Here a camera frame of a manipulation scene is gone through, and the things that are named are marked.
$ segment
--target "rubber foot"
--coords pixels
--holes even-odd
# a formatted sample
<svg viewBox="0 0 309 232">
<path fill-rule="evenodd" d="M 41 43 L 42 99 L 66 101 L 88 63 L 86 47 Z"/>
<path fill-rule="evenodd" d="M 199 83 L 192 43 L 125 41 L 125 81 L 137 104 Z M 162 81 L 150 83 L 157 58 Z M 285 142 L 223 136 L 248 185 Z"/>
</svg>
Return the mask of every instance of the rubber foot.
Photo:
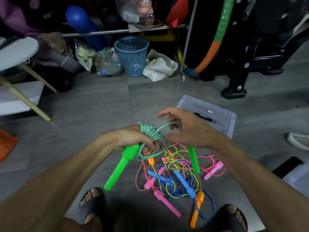
<svg viewBox="0 0 309 232">
<path fill-rule="evenodd" d="M 225 99 L 244 98 L 246 96 L 246 94 L 247 94 L 247 91 L 245 89 L 243 89 L 239 93 L 233 93 L 229 90 L 229 88 L 226 88 L 226 89 L 222 90 L 222 92 L 221 92 L 221 96 Z"/>
<path fill-rule="evenodd" d="M 260 71 L 262 74 L 266 75 L 266 76 L 275 76 L 275 75 L 280 75 L 282 74 L 284 71 L 283 68 L 281 69 L 276 69 L 276 70 L 271 70 L 271 69 L 265 69 Z"/>
</svg>

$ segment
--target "metal rack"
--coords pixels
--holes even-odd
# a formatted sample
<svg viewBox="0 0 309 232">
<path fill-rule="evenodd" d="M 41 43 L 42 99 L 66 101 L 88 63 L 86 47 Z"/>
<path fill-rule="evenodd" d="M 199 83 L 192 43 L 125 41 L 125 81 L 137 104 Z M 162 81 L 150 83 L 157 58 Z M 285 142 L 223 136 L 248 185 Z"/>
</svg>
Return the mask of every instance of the metal rack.
<svg viewBox="0 0 309 232">
<path fill-rule="evenodd" d="M 198 0 L 194 0 L 194 5 L 193 5 L 193 9 L 192 9 L 192 14 L 191 14 L 191 19 L 190 19 L 190 23 L 189 25 L 187 24 L 180 24 L 178 25 L 176 28 L 187 28 L 188 29 L 188 33 L 187 33 L 187 38 L 186 38 L 186 44 L 184 47 L 184 52 L 183 52 L 183 59 L 182 59 L 182 64 L 181 64 L 181 68 L 179 69 L 180 75 L 181 75 L 181 79 L 182 81 L 186 80 L 186 77 L 183 73 L 183 67 L 184 67 L 184 62 L 185 59 L 187 57 L 187 51 L 188 51 L 188 46 L 189 46 L 189 41 L 190 41 L 190 36 L 191 36 L 191 32 L 192 32 L 192 26 L 193 26 L 193 21 L 194 21 L 194 17 L 195 17 L 195 12 L 196 12 L 196 8 L 197 8 L 197 3 Z M 152 28 L 147 28 L 145 29 L 145 31 L 151 31 L 154 30 Z M 80 37 L 80 36 L 95 36 L 95 35 L 109 35 L 109 34 L 118 34 L 118 33 L 129 33 L 130 30 L 129 29 L 119 29 L 119 30 L 110 30 L 110 31 L 96 31 L 96 32 L 88 32 L 85 34 L 79 34 L 79 33 L 64 33 L 61 34 L 62 37 L 66 38 L 66 37 Z M 177 56 L 175 55 L 175 60 L 179 63 L 179 60 L 177 58 Z"/>
</svg>

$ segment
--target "coiled green rope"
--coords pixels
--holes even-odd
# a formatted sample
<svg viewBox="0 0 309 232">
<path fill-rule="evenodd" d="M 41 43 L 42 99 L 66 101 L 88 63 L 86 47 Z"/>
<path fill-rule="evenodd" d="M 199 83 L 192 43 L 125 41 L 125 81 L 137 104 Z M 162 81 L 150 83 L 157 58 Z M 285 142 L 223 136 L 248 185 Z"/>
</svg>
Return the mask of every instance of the coiled green rope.
<svg viewBox="0 0 309 232">
<path fill-rule="evenodd" d="M 155 150 L 153 151 L 150 155 L 148 156 L 142 156 L 141 155 L 141 150 L 143 149 L 143 147 L 146 145 L 145 143 L 142 143 L 141 144 L 141 147 L 139 148 L 137 154 L 136 154 L 136 159 L 138 161 L 143 161 L 143 160 L 147 160 L 147 159 L 150 159 L 150 158 L 153 158 L 153 157 L 156 157 L 158 155 L 161 155 L 163 154 L 169 147 L 170 147 L 170 143 L 166 144 L 166 147 L 164 147 L 165 143 L 166 143 L 166 140 L 165 140 L 165 137 L 161 134 L 160 130 L 164 129 L 165 127 L 167 126 L 170 126 L 170 125 L 182 125 L 181 122 L 179 121 L 172 121 L 172 122 L 169 122 L 168 124 L 165 124 L 163 126 L 161 126 L 160 128 L 155 128 L 154 125 L 150 125 L 150 124 L 143 124 L 142 122 L 138 122 L 141 126 L 141 132 L 143 134 L 146 134 L 147 136 L 151 137 L 153 139 L 153 141 L 157 141 L 157 140 L 160 140 L 160 139 L 163 139 L 163 143 L 161 145 L 161 149 L 160 151 L 158 150 Z"/>
</svg>

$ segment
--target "slide sandal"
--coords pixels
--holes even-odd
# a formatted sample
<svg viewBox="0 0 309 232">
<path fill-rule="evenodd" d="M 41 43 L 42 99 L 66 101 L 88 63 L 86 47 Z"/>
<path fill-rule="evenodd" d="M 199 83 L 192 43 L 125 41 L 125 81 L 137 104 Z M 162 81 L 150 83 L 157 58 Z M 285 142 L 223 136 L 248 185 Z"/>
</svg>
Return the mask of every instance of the slide sandal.
<svg viewBox="0 0 309 232">
<path fill-rule="evenodd" d="M 100 219 L 102 227 L 104 227 L 104 230 L 108 231 L 108 230 L 106 230 L 106 227 L 108 225 L 110 225 L 110 222 L 107 221 L 107 217 L 106 217 L 105 195 L 104 195 L 104 192 L 101 188 L 99 188 L 99 187 L 94 187 L 94 188 L 99 191 L 100 195 L 97 196 L 97 197 L 91 198 L 85 204 L 83 204 L 81 207 L 79 207 L 80 224 L 84 224 L 84 221 L 87 218 L 87 216 L 89 214 L 94 213 Z M 89 191 L 87 191 L 87 193 L 84 194 L 81 201 L 88 194 Z"/>
<path fill-rule="evenodd" d="M 214 218 L 207 223 L 206 228 L 213 232 L 220 232 L 223 230 L 230 230 L 231 232 L 247 232 L 248 231 L 248 223 L 247 220 L 242 213 L 242 211 L 237 208 L 237 211 L 240 212 L 243 221 L 246 225 L 246 229 L 243 227 L 241 222 L 235 217 L 235 215 L 231 214 L 227 208 L 231 206 L 231 204 L 223 205 L 215 214 Z"/>
</svg>

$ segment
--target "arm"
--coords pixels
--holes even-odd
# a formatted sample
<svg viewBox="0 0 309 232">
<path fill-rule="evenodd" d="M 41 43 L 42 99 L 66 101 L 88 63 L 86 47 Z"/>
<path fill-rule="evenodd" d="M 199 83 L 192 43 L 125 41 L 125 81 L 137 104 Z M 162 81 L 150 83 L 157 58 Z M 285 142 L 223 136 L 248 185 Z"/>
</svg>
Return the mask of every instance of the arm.
<svg viewBox="0 0 309 232">
<path fill-rule="evenodd" d="M 56 231 L 77 194 L 107 156 L 152 138 L 140 125 L 105 133 L 83 150 L 44 171 L 0 203 L 1 231 Z"/>
<path fill-rule="evenodd" d="M 172 143 L 208 148 L 224 163 L 245 192 L 269 232 L 302 232 L 309 229 L 309 199 L 253 160 L 227 136 L 190 111 L 167 108 L 158 117 L 182 121 L 179 134 L 167 136 Z"/>
</svg>

